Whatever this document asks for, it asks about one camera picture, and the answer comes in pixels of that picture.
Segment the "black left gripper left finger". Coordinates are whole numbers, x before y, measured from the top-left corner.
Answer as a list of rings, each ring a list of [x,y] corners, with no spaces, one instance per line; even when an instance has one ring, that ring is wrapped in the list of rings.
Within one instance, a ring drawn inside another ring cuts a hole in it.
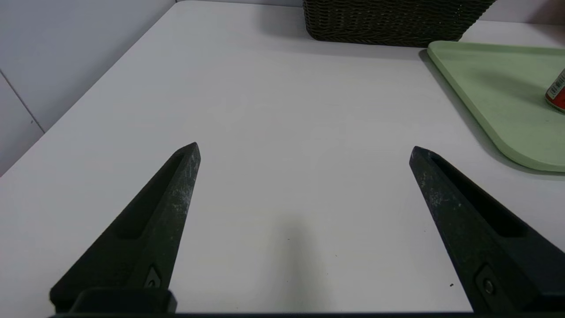
[[[181,147],[51,288],[57,312],[174,312],[169,290],[200,166]]]

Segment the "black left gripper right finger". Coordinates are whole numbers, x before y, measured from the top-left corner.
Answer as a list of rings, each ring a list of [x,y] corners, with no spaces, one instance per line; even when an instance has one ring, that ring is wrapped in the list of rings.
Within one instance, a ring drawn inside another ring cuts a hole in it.
[[[437,153],[409,165],[474,312],[563,312],[563,251]]]

